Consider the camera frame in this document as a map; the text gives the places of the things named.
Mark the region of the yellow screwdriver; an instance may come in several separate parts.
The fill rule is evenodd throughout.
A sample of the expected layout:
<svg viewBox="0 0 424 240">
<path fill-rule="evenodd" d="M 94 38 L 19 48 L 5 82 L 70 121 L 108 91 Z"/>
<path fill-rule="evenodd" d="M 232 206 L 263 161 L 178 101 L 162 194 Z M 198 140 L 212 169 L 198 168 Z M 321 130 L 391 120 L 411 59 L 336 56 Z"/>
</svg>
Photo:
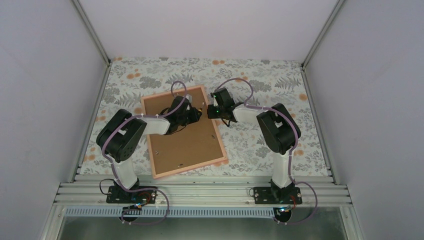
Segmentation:
<svg viewBox="0 0 424 240">
<path fill-rule="evenodd" d="M 201 107 L 198 109 L 198 112 L 201 113 L 201 114 L 203 113 L 203 107 L 204 107 L 204 105 L 205 105 L 205 103 L 202 102 Z"/>
</svg>

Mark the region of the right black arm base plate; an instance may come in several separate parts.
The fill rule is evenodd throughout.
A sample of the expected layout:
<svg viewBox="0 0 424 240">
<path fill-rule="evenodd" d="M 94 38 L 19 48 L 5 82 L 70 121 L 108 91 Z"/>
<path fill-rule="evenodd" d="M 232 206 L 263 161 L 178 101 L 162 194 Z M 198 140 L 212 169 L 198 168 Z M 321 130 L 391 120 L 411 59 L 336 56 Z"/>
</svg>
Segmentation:
<svg viewBox="0 0 424 240">
<path fill-rule="evenodd" d="M 252 187 L 248 195 L 254 199 L 256 205 L 300 205 L 303 203 L 300 188 L 293 183 L 283 188 L 276 185 Z"/>
</svg>

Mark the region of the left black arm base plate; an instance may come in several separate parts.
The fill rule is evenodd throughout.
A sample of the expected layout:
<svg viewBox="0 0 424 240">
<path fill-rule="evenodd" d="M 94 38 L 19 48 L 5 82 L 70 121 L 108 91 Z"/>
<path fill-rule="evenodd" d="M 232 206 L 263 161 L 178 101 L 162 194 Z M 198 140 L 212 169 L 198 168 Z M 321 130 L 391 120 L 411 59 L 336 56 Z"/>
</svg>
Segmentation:
<svg viewBox="0 0 424 240">
<path fill-rule="evenodd" d="M 120 186 L 110 186 L 106 196 L 108 204 L 145 205 L 154 204 L 157 197 L 157 187 L 140 186 L 142 191 L 128 192 Z"/>
</svg>

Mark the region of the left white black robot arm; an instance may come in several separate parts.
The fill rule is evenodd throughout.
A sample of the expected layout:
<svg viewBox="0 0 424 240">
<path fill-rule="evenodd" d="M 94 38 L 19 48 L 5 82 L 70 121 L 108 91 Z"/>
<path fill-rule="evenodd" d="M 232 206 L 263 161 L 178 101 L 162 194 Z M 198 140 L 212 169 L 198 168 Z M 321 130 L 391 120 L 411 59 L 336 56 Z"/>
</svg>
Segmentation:
<svg viewBox="0 0 424 240">
<path fill-rule="evenodd" d="M 115 183 L 120 187 L 119 196 L 131 203 L 139 197 L 139 183 L 133 162 L 130 160 L 141 138 L 145 135 L 172 135 L 186 126 L 196 123 L 203 108 L 192 105 L 190 95 L 176 96 L 170 107 L 155 115 L 133 115 L 119 109 L 100 131 L 96 144 L 101 154 L 110 162 Z"/>
</svg>

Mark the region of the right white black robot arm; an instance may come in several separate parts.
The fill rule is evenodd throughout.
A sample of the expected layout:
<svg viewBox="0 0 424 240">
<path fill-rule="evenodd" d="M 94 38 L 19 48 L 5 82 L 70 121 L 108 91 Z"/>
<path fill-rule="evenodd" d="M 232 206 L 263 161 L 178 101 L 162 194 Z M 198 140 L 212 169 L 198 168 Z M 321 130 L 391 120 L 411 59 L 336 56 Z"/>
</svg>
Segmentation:
<svg viewBox="0 0 424 240">
<path fill-rule="evenodd" d="M 278 204 L 290 197 L 296 184 L 292 177 L 292 158 L 301 131 L 285 106 L 259 107 L 235 102 L 226 88 L 210 94 L 213 104 L 207 107 L 209 119 L 221 119 L 225 124 L 257 124 L 267 147 L 274 152 L 273 174 L 270 181 L 271 198 Z"/>
</svg>

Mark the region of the pink picture frame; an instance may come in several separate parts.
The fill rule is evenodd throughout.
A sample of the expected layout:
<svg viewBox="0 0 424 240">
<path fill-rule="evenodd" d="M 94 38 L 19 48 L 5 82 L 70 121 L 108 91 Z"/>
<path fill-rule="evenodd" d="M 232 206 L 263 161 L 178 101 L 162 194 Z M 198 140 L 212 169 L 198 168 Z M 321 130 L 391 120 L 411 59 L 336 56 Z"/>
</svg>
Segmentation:
<svg viewBox="0 0 424 240">
<path fill-rule="evenodd" d="M 154 179 L 228 161 L 217 124 L 207 117 L 209 100 L 205 87 L 191 86 L 187 91 L 192 96 L 192 106 L 202 108 L 202 116 L 198 122 L 180 127 L 177 133 L 146 137 Z"/>
</svg>

